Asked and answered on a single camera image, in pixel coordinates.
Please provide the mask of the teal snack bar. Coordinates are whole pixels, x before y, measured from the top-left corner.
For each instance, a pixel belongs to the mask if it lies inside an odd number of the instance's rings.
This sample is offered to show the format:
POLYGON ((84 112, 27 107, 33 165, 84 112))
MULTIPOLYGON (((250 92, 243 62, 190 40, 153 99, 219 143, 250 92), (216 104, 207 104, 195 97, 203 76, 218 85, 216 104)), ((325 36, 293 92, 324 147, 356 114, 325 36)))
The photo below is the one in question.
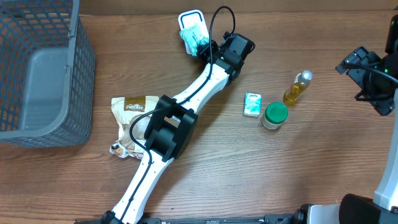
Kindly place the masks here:
POLYGON ((190 53, 196 57, 199 46, 209 44, 208 34, 205 34, 201 25, 196 23, 180 31, 181 39, 187 44, 190 53))

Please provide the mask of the teal Kleenex tissue pack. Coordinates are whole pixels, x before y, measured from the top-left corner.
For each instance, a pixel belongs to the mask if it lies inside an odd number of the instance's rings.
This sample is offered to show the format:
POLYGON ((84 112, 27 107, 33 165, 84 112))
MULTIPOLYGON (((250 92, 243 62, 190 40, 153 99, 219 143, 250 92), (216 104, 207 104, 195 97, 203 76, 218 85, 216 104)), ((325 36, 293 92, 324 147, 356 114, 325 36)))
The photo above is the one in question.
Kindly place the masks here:
POLYGON ((244 116, 258 117, 261 113, 262 97, 260 94, 247 92, 244 97, 244 116))

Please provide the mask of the yellow liquid bottle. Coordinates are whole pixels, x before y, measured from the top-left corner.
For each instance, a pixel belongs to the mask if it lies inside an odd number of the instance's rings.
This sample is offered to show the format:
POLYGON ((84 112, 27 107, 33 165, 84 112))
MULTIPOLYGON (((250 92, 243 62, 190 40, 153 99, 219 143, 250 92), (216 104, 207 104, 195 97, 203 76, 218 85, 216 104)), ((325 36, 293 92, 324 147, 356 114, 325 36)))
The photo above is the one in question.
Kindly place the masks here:
POLYGON ((293 84, 285 91, 283 102, 286 105, 296 104, 300 95, 309 87, 312 78, 313 73, 310 70, 304 70, 298 73, 293 84))

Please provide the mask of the green lidded jar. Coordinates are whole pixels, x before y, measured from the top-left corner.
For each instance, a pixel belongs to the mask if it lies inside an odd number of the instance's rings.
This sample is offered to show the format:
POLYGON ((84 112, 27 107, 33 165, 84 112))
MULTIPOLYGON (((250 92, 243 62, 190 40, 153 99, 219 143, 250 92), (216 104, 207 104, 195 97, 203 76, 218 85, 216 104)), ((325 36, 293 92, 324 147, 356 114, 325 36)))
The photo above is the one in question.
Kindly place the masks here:
POLYGON ((273 102, 266 108, 261 123, 265 128, 275 130, 285 122, 288 115, 289 111, 283 103, 273 102))

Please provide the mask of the brown snack packet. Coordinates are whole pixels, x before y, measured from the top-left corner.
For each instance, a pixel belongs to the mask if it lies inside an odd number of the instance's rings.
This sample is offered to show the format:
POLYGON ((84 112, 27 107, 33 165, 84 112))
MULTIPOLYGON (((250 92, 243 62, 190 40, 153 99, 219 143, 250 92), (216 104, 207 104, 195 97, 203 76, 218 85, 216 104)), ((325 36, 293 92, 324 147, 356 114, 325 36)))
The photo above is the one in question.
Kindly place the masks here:
POLYGON ((110 153, 121 158, 142 159, 144 150, 130 138, 129 130, 137 118, 155 109, 158 100, 158 96, 116 97, 111 100, 119 138, 110 146, 110 153))

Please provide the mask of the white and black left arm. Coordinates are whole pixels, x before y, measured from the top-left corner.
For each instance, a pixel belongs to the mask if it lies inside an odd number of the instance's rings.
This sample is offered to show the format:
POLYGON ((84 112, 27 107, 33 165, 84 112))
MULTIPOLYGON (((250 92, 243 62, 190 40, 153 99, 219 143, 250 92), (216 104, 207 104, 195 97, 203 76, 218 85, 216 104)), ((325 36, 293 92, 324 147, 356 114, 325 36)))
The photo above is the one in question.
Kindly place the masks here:
POLYGON ((144 113, 149 123, 144 132, 145 143, 139 168, 121 200, 101 218, 102 223, 138 223, 145 205, 162 173, 187 148, 198 121, 198 112, 208 100, 239 77, 255 43, 241 34, 226 34, 224 42, 212 42, 201 48, 200 58, 206 62, 201 75, 173 98, 159 98, 155 109, 144 113))

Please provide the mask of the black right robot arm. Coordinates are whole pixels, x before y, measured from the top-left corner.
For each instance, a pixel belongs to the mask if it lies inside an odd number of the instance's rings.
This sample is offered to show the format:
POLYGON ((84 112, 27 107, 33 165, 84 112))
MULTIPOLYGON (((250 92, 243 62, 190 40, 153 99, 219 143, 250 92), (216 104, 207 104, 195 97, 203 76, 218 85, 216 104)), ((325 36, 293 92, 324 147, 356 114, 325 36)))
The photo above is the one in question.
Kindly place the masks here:
POLYGON ((397 223, 397 14, 389 21, 383 56, 360 46, 335 70, 357 85, 357 102, 367 102, 379 116, 393 116, 385 165, 373 194, 346 194, 340 202, 338 222, 397 223))

